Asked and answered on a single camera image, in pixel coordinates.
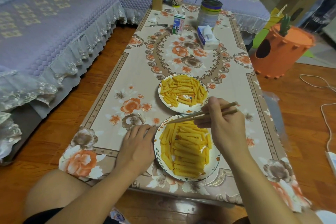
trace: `green cactus toy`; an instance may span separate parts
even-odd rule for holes
[[[283,37],[285,37],[288,34],[288,31],[291,28],[291,26],[289,25],[290,20],[291,20],[291,17],[288,16],[287,14],[281,20],[279,34]]]

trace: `person's right arm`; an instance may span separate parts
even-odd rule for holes
[[[252,224],[299,224],[300,220],[278,196],[254,161],[246,144],[245,117],[241,112],[222,116],[220,105],[228,102],[210,97],[203,107],[211,119],[198,120],[200,128],[211,128],[212,139],[229,164]]]

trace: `plate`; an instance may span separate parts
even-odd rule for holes
[[[168,79],[168,78],[173,78],[174,76],[177,76],[177,75],[181,75],[181,74],[174,74],[174,75],[167,76],[167,77],[165,78],[165,80]],[[195,105],[193,105],[193,106],[189,106],[189,105],[184,104],[184,103],[179,103],[179,104],[178,104],[178,107],[174,107],[174,106],[172,106],[172,105],[170,105],[170,104],[167,104],[167,103],[163,100],[163,96],[160,94],[160,90],[161,90],[161,86],[162,86],[162,81],[160,82],[159,87],[158,87],[158,89],[157,89],[157,91],[158,91],[158,93],[159,93],[159,97],[160,97],[162,103],[163,103],[166,107],[170,108],[171,110],[173,110],[173,111],[175,111],[175,112],[178,112],[178,113],[184,113],[184,114],[191,114],[191,113],[199,112],[199,111],[201,110],[201,108],[202,108],[206,103],[208,103],[208,99],[209,99],[209,91],[208,91],[208,88],[205,86],[205,84],[204,84],[201,80],[197,79],[196,77],[193,77],[193,76],[188,75],[188,74],[184,74],[184,75],[187,75],[188,77],[195,78],[195,79],[196,79],[197,81],[199,81],[200,84],[205,88],[207,97],[205,98],[205,100],[203,101],[202,104],[195,104]]]
[[[216,146],[213,144],[212,138],[211,138],[212,149],[209,150],[209,163],[205,165],[204,173],[201,174],[197,178],[190,178],[190,177],[186,177],[186,176],[175,175],[173,173],[173,171],[170,170],[169,167],[167,167],[166,163],[161,158],[161,144],[160,144],[160,138],[159,137],[161,136],[164,129],[166,128],[167,122],[175,120],[177,118],[182,118],[182,117],[185,117],[185,116],[187,116],[187,115],[185,115],[185,114],[175,115],[175,116],[172,116],[172,117],[166,119],[164,122],[162,122],[162,124],[158,128],[158,130],[155,134],[155,137],[154,137],[154,152],[155,152],[155,157],[156,157],[158,163],[163,168],[163,170],[166,171],[169,175],[171,175],[172,177],[174,177],[176,179],[179,179],[180,181],[183,181],[183,182],[198,182],[198,181],[204,180],[204,179],[208,178],[210,175],[212,175],[212,173],[218,167],[219,160],[221,158],[221,153],[216,148]],[[208,132],[210,133],[210,137],[211,137],[211,129],[210,128],[208,128]]]

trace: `white cable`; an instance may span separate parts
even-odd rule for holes
[[[304,75],[304,76],[310,76],[310,77],[317,77],[317,78],[320,78],[320,79],[322,79],[323,81],[326,82],[327,86],[315,86],[315,85],[312,85],[312,84],[310,84],[309,82],[306,82],[304,79],[302,79],[301,76],[303,76],[303,75]],[[336,87],[330,86],[329,83],[328,83],[325,79],[323,79],[322,77],[319,77],[319,76],[316,76],[316,75],[308,75],[308,74],[300,74],[299,77],[300,77],[300,79],[301,79],[302,81],[304,81],[306,84],[309,84],[309,85],[311,85],[311,86],[313,86],[313,87],[316,87],[316,88],[330,88],[332,91],[336,92]],[[332,140],[333,133],[332,133],[331,128],[330,128],[330,126],[329,126],[329,124],[328,124],[328,122],[327,122],[326,116],[325,116],[325,114],[324,114],[324,112],[323,112],[323,107],[324,107],[325,105],[336,105],[336,103],[332,103],[332,104],[323,104],[323,105],[321,105],[321,107],[320,107],[320,109],[321,109],[321,113],[322,113],[322,116],[323,116],[323,119],[324,119],[324,122],[325,122],[325,124],[327,125],[327,127],[328,127],[328,129],[329,129],[329,140],[328,140],[328,142],[327,142],[327,151],[330,151],[330,150],[329,150],[329,144],[330,144],[330,142],[331,142],[331,140]]]

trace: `floral tablecloth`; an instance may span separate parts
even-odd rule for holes
[[[160,125],[175,113],[158,97],[163,78],[174,73],[198,77],[209,94],[237,101],[245,115],[246,143],[279,195],[293,211],[309,206],[296,182],[231,12],[221,11],[214,29],[220,40],[216,50],[202,49],[193,27],[199,7],[186,11],[182,36],[172,35],[174,10],[149,9],[115,69],[59,161],[59,168],[88,184],[95,184],[112,170],[125,133],[135,125]],[[150,20],[168,28],[146,27]],[[207,179],[177,181],[154,162],[132,184],[139,190],[176,197],[227,201],[242,204],[229,165],[220,158],[217,170]]]

